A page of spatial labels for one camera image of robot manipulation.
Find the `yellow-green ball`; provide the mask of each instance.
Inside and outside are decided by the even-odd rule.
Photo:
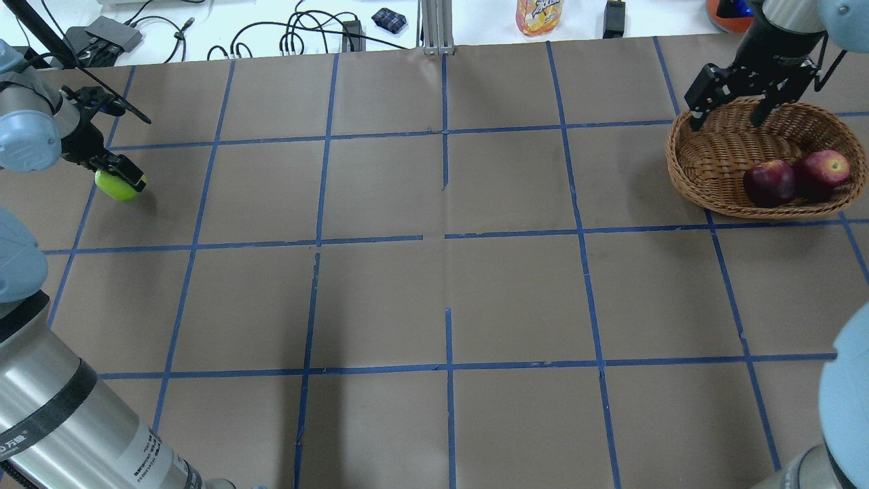
[[[139,195],[139,192],[137,192],[136,189],[129,186],[120,177],[116,177],[102,170],[96,171],[94,182],[101,191],[104,191],[106,195],[119,202],[132,200]]]

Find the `red apple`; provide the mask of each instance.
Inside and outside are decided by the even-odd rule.
[[[797,187],[790,164],[774,159],[746,170],[742,184],[758,207],[776,207],[796,198]]]
[[[817,151],[793,165],[797,177],[797,195],[811,202],[825,202],[833,190],[851,175],[851,165],[834,150]]]

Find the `stainless steel cylinder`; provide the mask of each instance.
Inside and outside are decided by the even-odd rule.
[[[818,0],[766,0],[763,13],[776,27],[797,34],[813,34],[826,30],[820,21]]]
[[[80,358],[49,330],[47,314],[45,306],[0,343],[0,433],[46,405],[79,368]],[[55,431],[9,462],[53,489],[234,489],[199,479],[102,380]]]
[[[815,446],[753,489],[842,489],[826,447]]]

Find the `orange bottle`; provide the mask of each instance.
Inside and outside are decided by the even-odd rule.
[[[526,36],[539,36],[555,29],[561,20],[564,0],[518,0],[516,26]]]

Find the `black band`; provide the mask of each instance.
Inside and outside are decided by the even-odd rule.
[[[0,318],[0,344],[25,327],[48,303],[49,296],[43,291],[37,291],[12,312]]]
[[[184,483],[184,489],[202,489],[202,476],[186,460],[184,463],[187,464],[187,482]]]
[[[94,369],[80,360],[76,373],[49,402],[0,433],[0,462],[18,455],[54,432],[93,392],[96,381]]]

